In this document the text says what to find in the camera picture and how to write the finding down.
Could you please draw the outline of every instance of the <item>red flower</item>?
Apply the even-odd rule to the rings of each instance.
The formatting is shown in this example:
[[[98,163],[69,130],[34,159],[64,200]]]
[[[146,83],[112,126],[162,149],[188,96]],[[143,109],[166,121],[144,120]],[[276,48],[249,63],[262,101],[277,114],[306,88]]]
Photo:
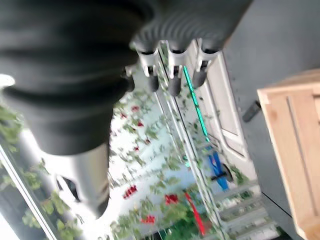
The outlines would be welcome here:
[[[155,216],[148,215],[145,219],[141,219],[141,222],[144,224],[155,224]]]
[[[126,118],[127,118],[127,115],[125,115],[124,113],[121,113],[120,119],[126,119]]]
[[[135,193],[135,192],[137,191],[137,186],[136,186],[136,185],[131,186],[131,187],[130,187],[130,191],[131,191],[132,193]]]
[[[127,199],[129,196],[131,196],[132,194],[134,194],[135,192],[137,192],[137,186],[136,185],[133,185],[131,187],[129,187],[125,192],[124,192],[124,195],[123,195],[123,198],[124,199]]]
[[[139,111],[139,107],[138,106],[132,106],[131,107],[131,111],[132,112],[138,112]]]
[[[137,126],[138,126],[138,127],[144,127],[145,125],[144,125],[142,122],[138,121]]]
[[[178,196],[176,194],[164,195],[165,204],[177,204],[178,203]]]

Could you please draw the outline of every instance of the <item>green leaf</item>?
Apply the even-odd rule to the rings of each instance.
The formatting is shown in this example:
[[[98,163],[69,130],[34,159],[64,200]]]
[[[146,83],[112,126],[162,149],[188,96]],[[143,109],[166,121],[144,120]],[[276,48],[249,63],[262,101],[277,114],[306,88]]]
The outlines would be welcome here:
[[[177,178],[177,177],[175,177],[175,176],[172,176],[172,177],[170,177],[170,178],[168,178],[168,179],[166,180],[166,183],[167,183],[168,185],[178,184],[179,182],[180,182],[180,179]]]
[[[37,190],[42,186],[42,182],[40,181],[38,175],[35,172],[22,171],[22,174],[32,190]]]
[[[24,225],[28,225],[30,228],[41,228],[40,224],[38,223],[37,219],[35,218],[34,214],[29,208],[25,211],[24,216],[22,217],[22,221]]]
[[[165,189],[166,188],[166,185],[162,182],[162,181],[159,181],[157,184],[156,184],[157,187],[160,187],[162,189]]]
[[[2,179],[5,184],[11,185],[14,188],[16,187],[14,181],[12,181],[12,179],[9,175],[3,175]]]
[[[45,201],[45,202],[42,204],[42,208],[43,208],[43,210],[44,210],[47,214],[49,214],[49,215],[51,215],[51,214],[54,212],[54,204],[52,203],[51,200]]]
[[[187,107],[187,104],[186,104],[186,100],[185,100],[185,99],[182,100],[182,105],[183,105],[183,108],[184,108],[184,109]]]
[[[133,231],[133,235],[135,236],[136,239],[141,239],[142,235],[137,228],[134,228],[132,231]]]
[[[62,229],[65,228],[65,224],[60,219],[58,219],[56,221],[56,227],[57,227],[58,231],[61,231]]]
[[[59,197],[59,195],[53,191],[51,193],[51,201],[53,203],[53,205],[55,206],[56,211],[59,214],[63,214],[66,210],[69,210],[69,206],[67,204],[65,204],[64,201],[61,200],[61,198]]]

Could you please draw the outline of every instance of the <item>green plant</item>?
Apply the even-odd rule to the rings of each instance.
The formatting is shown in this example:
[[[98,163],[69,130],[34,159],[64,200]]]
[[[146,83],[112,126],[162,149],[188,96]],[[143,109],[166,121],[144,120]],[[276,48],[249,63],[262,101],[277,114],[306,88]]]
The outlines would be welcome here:
[[[249,179],[235,165],[230,166],[230,170],[234,173],[236,183],[240,186],[245,184]]]
[[[18,134],[20,133],[21,129],[22,124],[17,115],[0,105],[0,135],[5,139],[6,144],[11,152],[17,151],[15,144],[18,142]],[[38,177],[37,170],[48,173],[43,160],[38,165],[30,167],[28,170],[24,170],[22,168],[19,170],[32,190],[37,190],[42,186],[42,182]],[[16,187],[8,175],[3,175],[2,180],[3,183],[11,185],[14,188]],[[54,191],[51,193],[51,196],[48,199],[41,201],[40,204],[48,215],[51,215],[55,209],[61,215],[66,210],[69,210],[68,205],[66,205]],[[24,216],[22,217],[22,222],[30,228],[41,228],[40,224],[29,208],[25,211]],[[81,230],[79,230],[76,225],[77,220],[74,222],[63,223],[60,219],[58,219],[57,229],[61,238],[63,240],[73,240],[79,236],[81,234]]]

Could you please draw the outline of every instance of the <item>red object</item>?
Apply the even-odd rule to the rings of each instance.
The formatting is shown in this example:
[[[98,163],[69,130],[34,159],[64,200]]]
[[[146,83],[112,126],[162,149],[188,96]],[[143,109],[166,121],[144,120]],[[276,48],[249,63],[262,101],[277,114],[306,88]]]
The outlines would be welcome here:
[[[198,224],[199,231],[201,232],[202,236],[204,236],[206,231],[205,231],[205,226],[201,220],[201,217],[200,217],[194,203],[192,202],[190,195],[187,192],[185,192],[184,195],[192,207],[194,218],[195,218],[196,223]]]
[[[153,215],[148,215],[146,218],[142,218],[141,222],[143,224],[155,224],[156,218]]]
[[[138,126],[138,127],[144,127],[145,125],[144,125],[142,122],[138,121],[137,126]]]
[[[178,203],[178,196],[177,194],[170,194],[170,195],[164,195],[165,198],[165,204],[170,205],[170,204],[177,204]]]
[[[126,119],[126,118],[127,118],[127,115],[125,115],[124,113],[120,114],[120,119]]]
[[[131,107],[131,111],[132,112],[138,112],[139,111],[139,107],[138,106],[133,106],[133,107]]]
[[[131,187],[129,187],[125,192],[124,192],[124,195],[123,195],[123,198],[124,199],[127,199],[129,196],[131,196],[132,194],[134,194],[135,192],[137,192],[137,186],[136,185],[133,185]]]

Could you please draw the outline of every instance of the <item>metal rod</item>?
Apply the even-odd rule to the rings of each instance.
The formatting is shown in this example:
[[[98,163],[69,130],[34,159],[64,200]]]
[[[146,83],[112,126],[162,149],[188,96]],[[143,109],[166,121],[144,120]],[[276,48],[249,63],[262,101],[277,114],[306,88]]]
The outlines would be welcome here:
[[[10,155],[10,153],[7,153],[4,150],[3,146],[0,144],[0,156],[2,164],[8,172],[10,178],[14,182],[16,188],[21,193],[26,204],[29,206],[35,219],[42,227],[46,237],[49,240],[60,240],[61,238],[59,236],[59,233],[57,232],[57,229],[54,227],[54,225],[51,223],[50,219],[42,209],[42,206],[40,205],[37,197],[28,186],[22,173],[19,171],[18,166],[13,160],[13,157],[11,155],[10,157],[8,157],[8,154]]]
[[[175,140],[175,138],[174,138],[174,136],[173,136],[173,134],[172,134],[171,128],[170,128],[170,126],[169,126],[169,124],[168,124],[167,116],[166,116],[166,114],[165,114],[164,107],[162,106],[162,104],[161,104],[161,102],[160,102],[160,99],[159,99],[159,96],[158,96],[157,92],[154,93],[154,96],[155,96],[155,99],[156,99],[156,101],[157,101],[157,103],[158,103],[158,106],[159,106],[159,108],[160,108],[160,112],[161,112],[161,114],[164,116],[165,127],[166,127],[166,129],[168,130],[168,132],[169,132],[169,135],[170,135],[170,137],[171,137],[173,146],[174,146],[174,148],[176,149],[176,151],[179,153],[179,159],[180,159],[180,161],[182,161],[180,149],[178,148],[178,144],[177,144],[177,142],[176,142],[176,140]]]

